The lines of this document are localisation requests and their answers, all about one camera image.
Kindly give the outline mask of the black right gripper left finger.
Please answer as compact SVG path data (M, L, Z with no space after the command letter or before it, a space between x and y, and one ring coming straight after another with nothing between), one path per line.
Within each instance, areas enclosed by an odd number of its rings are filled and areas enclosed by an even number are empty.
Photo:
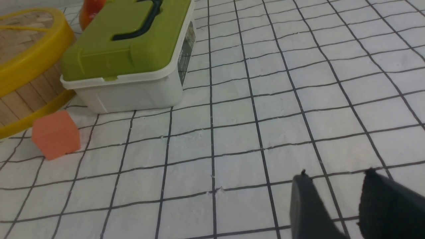
M292 179L290 223L293 239L346 239L305 170Z

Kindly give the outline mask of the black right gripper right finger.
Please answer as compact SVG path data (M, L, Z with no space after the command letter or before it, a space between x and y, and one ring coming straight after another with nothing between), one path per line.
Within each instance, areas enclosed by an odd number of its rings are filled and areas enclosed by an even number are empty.
M360 197L359 229L365 239L423 239L425 198L368 169Z

